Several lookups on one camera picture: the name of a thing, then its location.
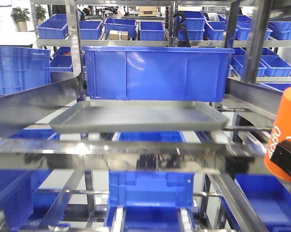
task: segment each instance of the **white wall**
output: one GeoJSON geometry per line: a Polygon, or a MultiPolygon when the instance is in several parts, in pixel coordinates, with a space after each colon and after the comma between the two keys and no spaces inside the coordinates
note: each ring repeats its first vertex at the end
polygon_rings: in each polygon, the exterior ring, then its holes
{"type": "MultiPolygon", "coordinates": [[[[10,36],[13,32],[17,31],[16,25],[10,17],[11,10],[14,7],[28,8],[31,12],[29,0],[12,0],[12,7],[0,7],[0,36],[10,36]]],[[[29,17],[30,21],[27,22],[28,31],[34,30],[31,15],[29,17]]]]}

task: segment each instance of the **bin handle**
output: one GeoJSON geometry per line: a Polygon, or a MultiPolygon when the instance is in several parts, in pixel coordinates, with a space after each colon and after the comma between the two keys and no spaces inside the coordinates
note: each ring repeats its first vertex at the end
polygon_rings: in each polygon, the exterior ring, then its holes
{"type": "Polygon", "coordinates": [[[33,53],[33,54],[31,54],[31,59],[32,60],[44,60],[45,59],[45,54],[43,54],[43,53],[33,53]]]}

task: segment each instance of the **metal frame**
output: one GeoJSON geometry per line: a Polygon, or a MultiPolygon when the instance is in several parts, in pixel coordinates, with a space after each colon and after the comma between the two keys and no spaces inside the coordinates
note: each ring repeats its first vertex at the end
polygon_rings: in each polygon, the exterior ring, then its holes
{"type": "MultiPolygon", "coordinates": [[[[168,169],[158,169],[157,171],[183,171],[183,172],[204,172],[204,187],[200,193],[194,196],[201,197],[200,214],[195,214],[202,221],[203,227],[200,232],[221,232],[218,228],[224,227],[228,219],[233,229],[237,231],[267,231],[260,218],[252,209],[244,193],[239,189],[231,177],[238,172],[263,173],[268,170],[263,165],[265,145],[262,144],[254,134],[259,135],[267,142],[268,130],[273,125],[275,115],[281,99],[281,92],[265,89],[256,85],[255,75],[251,70],[255,69],[257,62],[250,61],[252,55],[260,58],[260,49],[267,47],[291,47],[291,41],[264,41],[260,44],[266,30],[265,24],[268,16],[273,16],[273,11],[265,9],[265,0],[259,1],[259,13],[253,22],[256,31],[250,41],[234,41],[236,12],[240,6],[240,1],[135,1],[135,0],[32,0],[31,9],[35,10],[35,4],[64,4],[66,5],[69,22],[69,38],[66,40],[41,40],[39,45],[71,46],[73,56],[74,78],[32,89],[13,95],[0,98],[0,168],[15,169],[76,169],[64,188],[60,190],[59,196],[50,208],[44,219],[38,226],[25,225],[21,231],[99,231],[91,229],[93,222],[104,217],[106,205],[96,205],[94,196],[96,194],[106,194],[106,192],[95,191],[92,181],[92,169],[107,170],[135,170],[136,159],[140,154],[156,154],[171,156],[177,155],[178,167],[168,169]],[[167,42],[142,42],[142,41],[85,41],[80,40],[77,23],[77,4],[90,5],[161,5],[171,6],[169,12],[169,41],[167,42]],[[61,141],[36,141],[36,140],[13,140],[2,139],[14,134],[16,131],[27,127],[42,117],[54,112],[72,100],[79,98],[83,92],[83,71],[81,65],[82,45],[134,45],[134,46],[176,46],[174,20],[172,14],[176,12],[178,5],[218,5],[231,6],[228,16],[228,32],[224,42],[222,41],[192,41],[192,46],[223,46],[223,47],[247,47],[250,52],[247,55],[248,64],[244,82],[228,80],[226,96],[222,104],[215,107],[221,111],[231,111],[249,121],[251,125],[235,125],[226,127],[225,131],[236,132],[236,136],[246,144],[236,144],[225,137],[223,143],[219,143],[217,138],[222,131],[213,133],[197,133],[204,143],[201,144],[163,144],[163,143],[120,143],[111,141],[91,142],[85,139],[82,142],[61,142],[61,141]],[[17,115],[22,115],[21,119],[16,119],[17,115]],[[247,165],[238,168],[237,162],[247,161],[247,165]],[[85,171],[86,189],[76,190],[76,187],[85,171]],[[210,192],[210,185],[213,185],[217,193],[210,192]],[[86,194],[88,205],[69,205],[72,194],[86,194]],[[209,223],[207,217],[207,204],[210,197],[221,199],[220,209],[217,214],[215,225],[209,223]],[[85,211],[84,221],[87,222],[84,229],[58,228],[57,222],[60,213],[65,209],[76,210],[82,208],[85,211]]],[[[286,1],[286,5],[277,5],[277,0],[271,0],[276,13],[281,8],[288,8],[290,15],[291,0],[286,1]]],[[[283,183],[291,192],[291,185],[283,183]]]]}

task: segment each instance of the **metal rod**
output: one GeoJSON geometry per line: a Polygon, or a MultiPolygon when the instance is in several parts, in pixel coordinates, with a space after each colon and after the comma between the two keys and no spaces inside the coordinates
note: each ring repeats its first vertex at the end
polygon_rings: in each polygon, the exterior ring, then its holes
{"type": "Polygon", "coordinates": [[[255,1],[256,7],[253,13],[249,42],[245,53],[244,71],[241,81],[255,83],[260,66],[263,43],[269,16],[274,0],[255,1]]]}
{"type": "Polygon", "coordinates": [[[72,197],[72,193],[67,190],[76,189],[82,177],[83,177],[82,170],[75,170],[72,173],[71,177],[64,185],[63,189],[57,196],[53,205],[46,213],[44,218],[41,220],[38,226],[39,229],[47,226],[56,226],[58,224],[72,197]]]}
{"type": "MultiPolygon", "coordinates": [[[[85,171],[85,187],[86,190],[94,190],[94,184],[93,184],[93,172],[92,171],[85,171]]],[[[96,203],[95,203],[95,196],[94,195],[87,195],[87,207],[88,207],[88,214],[89,216],[95,217],[95,210],[96,210],[96,203]]]]}

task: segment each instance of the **orange cylinder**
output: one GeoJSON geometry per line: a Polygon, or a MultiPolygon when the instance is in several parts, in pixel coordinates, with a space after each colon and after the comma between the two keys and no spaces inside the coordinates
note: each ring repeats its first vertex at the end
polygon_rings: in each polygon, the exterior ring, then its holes
{"type": "Polygon", "coordinates": [[[270,160],[276,145],[283,140],[291,142],[291,88],[286,89],[282,95],[264,158],[265,165],[275,176],[291,182],[291,176],[270,160]]]}

